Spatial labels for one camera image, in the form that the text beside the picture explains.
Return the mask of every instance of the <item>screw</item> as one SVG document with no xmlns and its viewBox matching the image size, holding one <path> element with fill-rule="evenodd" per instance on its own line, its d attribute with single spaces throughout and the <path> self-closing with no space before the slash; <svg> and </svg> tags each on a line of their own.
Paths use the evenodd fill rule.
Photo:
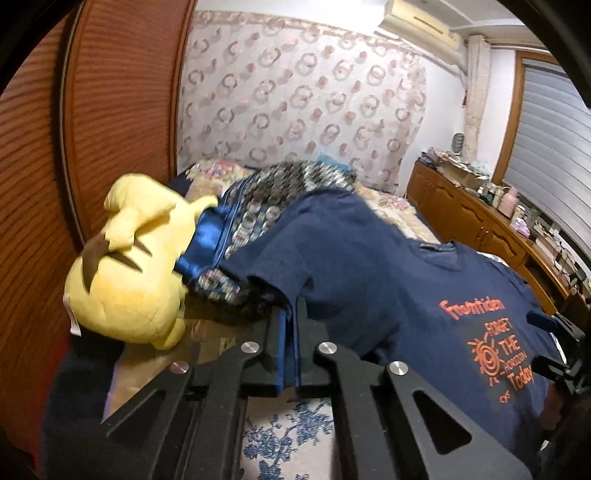
<svg viewBox="0 0 591 480">
<path fill-rule="evenodd" d="M 172 373 L 182 375 L 189 371 L 189 364 L 184 361 L 173 362 L 169 368 Z"/>
<path fill-rule="evenodd" d="M 406 375 L 408 373 L 408 365 L 405 364 L 404 362 L 400 362 L 398 360 L 389 364 L 388 369 L 394 375 Z"/>
<path fill-rule="evenodd" d="M 257 353 L 259 351 L 259 348 L 261 346 L 253 341 L 248 341 L 248 342 L 244 342 L 242 344 L 242 346 L 240 347 L 240 350 L 242 350 L 244 353 Z"/>
<path fill-rule="evenodd" d="M 333 342 L 322 342 L 318 346 L 318 351 L 325 355 L 332 355 L 336 352 L 336 345 Z"/>
</svg>

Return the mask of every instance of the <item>navy blue t-shirt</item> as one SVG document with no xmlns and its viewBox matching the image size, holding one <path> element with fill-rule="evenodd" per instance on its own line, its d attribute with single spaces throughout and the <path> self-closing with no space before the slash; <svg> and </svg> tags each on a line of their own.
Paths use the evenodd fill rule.
<svg viewBox="0 0 591 480">
<path fill-rule="evenodd" d="M 222 267 L 292 306 L 304 296 L 332 341 L 382 365 L 406 362 L 535 469 L 548 381 L 530 364 L 558 353 L 526 322 L 539 305 L 509 268 L 461 244 L 407 239 L 338 190 L 302 195 Z"/>
</svg>

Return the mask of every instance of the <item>window frame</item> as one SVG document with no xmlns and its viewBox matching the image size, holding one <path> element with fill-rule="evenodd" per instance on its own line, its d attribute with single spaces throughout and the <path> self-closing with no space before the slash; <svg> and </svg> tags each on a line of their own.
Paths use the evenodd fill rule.
<svg viewBox="0 0 591 480">
<path fill-rule="evenodd" d="M 505 139 L 503 140 L 499 160 L 496 163 L 495 171 L 491 178 L 491 181 L 497 185 L 503 183 L 505 173 L 509 166 L 509 160 L 513 153 L 513 147 L 515 146 L 515 138 L 517 137 L 517 128 L 519 127 L 519 119 L 521 117 L 525 84 L 524 60 L 538 60 L 552 63 L 554 65 L 560 65 L 552 55 L 536 51 L 517 50 L 515 55 L 515 80 L 513 82 L 513 97 L 511 101 L 511 110 L 509 111 L 509 120 L 507 122 Z"/>
</svg>

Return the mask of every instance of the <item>wooden cabinet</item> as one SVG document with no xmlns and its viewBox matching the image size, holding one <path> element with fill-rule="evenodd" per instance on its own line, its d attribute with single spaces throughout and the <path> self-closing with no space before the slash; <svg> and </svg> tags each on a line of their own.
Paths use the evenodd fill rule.
<svg viewBox="0 0 591 480">
<path fill-rule="evenodd" d="M 431 184 L 435 180 L 436 175 L 436 172 L 425 166 L 416 168 L 413 171 L 413 176 L 407 187 L 408 198 L 421 211 L 424 208 L 428 195 L 431 193 Z"/>
<path fill-rule="evenodd" d="M 515 232 L 497 210 L 456 187 L 439 172 L 417 162 L 407 193 L 441 241 L 455 240 L 501 257 L 531 285 L 546 313 L 556 312 L 568 297 L 568 286 L 556 269 L 536 253 L 533 242 Z"/>
<path fill-rule="evenodd" d="M 515 234 L 502 226 L 491 223 L 485 230 L 478 250 L 487 254 L 497 255 L 507 262 L 511 268 L 517 268 L 525 256 L 525 249 L 512 238 Z"/>
<path fill-rule="evenodd" d="M 490 220 L 477 200 L 459 196 L 449 222 L 450 239 L 472 248 L 478 248 Z"/>
<path fill-rule="evenodd" d="M 420 203 L 419 208 L 424 212 L 425 220 L 437 232 L 441 241 L 447 243 L 452 239 L 449 222 L 456 213 L 457 199 L 453 190 L 444 183 L 434 183 L 430 188 L 431 193 L 424 196 L 424 201 Z"/>
</svg>

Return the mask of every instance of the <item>sun logo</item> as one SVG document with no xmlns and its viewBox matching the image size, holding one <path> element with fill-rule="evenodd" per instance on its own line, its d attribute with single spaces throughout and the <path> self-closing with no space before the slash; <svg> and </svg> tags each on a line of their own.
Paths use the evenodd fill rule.
<svg viewBox="0 0 591 480">
<path fill-rule="evenodd" d="M 473 348 L 471 352 L 475 354 L 474 361 L 480 363 L 480 373 L 487 375 L 488 384 L 492 387 L 493 384 L 499 383 L 497 375 L 501 370 L 501 359 L 499 358 L 499 349 L 495 347 L 495 339 L 491 338 L 491 344 L 486 343 L 485 335 L 484 340 L 474 338 L 473 342 L 468 342 Z"/>
</svg>

